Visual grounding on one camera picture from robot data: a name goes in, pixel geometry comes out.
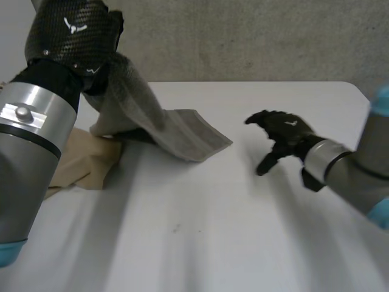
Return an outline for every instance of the silver metal band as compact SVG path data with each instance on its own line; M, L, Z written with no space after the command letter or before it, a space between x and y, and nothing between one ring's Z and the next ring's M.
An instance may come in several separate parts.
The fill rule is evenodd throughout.
M339 155L350 152L342 144L332 140L323 140L313 146L308 152L304 165L305 169L321 183L325 184L325 173L329 164Z
M60 96L37 85L13 82L0 94L0 123L21 128L53 143L60 151L77 114Z

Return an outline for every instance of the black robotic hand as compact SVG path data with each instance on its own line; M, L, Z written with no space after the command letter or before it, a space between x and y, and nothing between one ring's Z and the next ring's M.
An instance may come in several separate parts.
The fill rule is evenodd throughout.
M279 159L296 156L304 162L308 151L324 138L315 135L314 130L301 118L283 111L262 111L249 117L245 124L255 123L263 128L269 139L275 141L272 151L266 155L256 168L259 176L265 175L275 166ZM324 185L320 184L305 169L302 170L304 185L318 192Z

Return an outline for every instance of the gray wall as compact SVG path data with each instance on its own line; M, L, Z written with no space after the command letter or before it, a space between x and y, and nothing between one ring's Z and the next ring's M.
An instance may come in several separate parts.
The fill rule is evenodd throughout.
M387 78L387 0L105 0L124 11L120 51L149 81Z
M35 11L29 0L1 0L0 82L7 82L26 67L24 45Z

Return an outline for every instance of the white logo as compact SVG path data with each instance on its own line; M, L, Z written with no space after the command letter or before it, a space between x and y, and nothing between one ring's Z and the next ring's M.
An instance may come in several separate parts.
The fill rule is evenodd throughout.
M83 30L86 30L88 26L85 24L84 26L77 27L77 26L72 26L68 21L67 18L64 17L63 20L66 23L66 26L71 30L71 34L74 34L75 32L81 32Z
M93 69L87 69L86 70L86 72L91 72L91 73L93 73L93 74L95 74L98 70L100 69L100 67L99 68L97 68L96 70L93 70Z
M285 122L286 125L291 125L291 126L297 126L297 121L295 120L294 122Z

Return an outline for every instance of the blue cap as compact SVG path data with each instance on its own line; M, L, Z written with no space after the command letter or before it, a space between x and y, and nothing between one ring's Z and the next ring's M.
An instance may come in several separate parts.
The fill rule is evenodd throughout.
M377 92L375 100L371 103L371 112L380 116L389 117L389 86Z
M0 244L0 268L11 265L18 258L26 241Z
M389 198L376 204L367 217L382 229L389 229Z

